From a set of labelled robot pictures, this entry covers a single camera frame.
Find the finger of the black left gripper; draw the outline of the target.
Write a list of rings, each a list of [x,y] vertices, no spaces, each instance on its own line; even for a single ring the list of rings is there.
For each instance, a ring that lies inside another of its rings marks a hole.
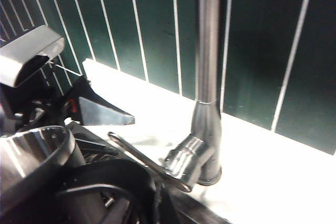
[[[91,86],[85,76],[80,76],[72,87],[67,91],[68,98],[84,97],[89,98]]]
[[[81,122],[83,125],[131,125],[135,117],[117,107],[98,104],[86,98],[79,98]]]

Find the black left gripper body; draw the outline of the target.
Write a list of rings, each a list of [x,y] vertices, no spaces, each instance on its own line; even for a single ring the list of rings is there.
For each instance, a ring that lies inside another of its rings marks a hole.
[[[47,125],[63,125],[66,118],[79,120],[79,77],[70,78],[63,94],[47,81],[56,80],[51,69],[43,78],[33,74],[17,87],[1,84],[1,135],[12,135]]]

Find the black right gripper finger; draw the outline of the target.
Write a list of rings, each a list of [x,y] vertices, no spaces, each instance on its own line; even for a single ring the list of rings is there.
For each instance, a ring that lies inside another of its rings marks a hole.
[[[156,183],[156,223],[181,223],[169,188],[162,182]]]

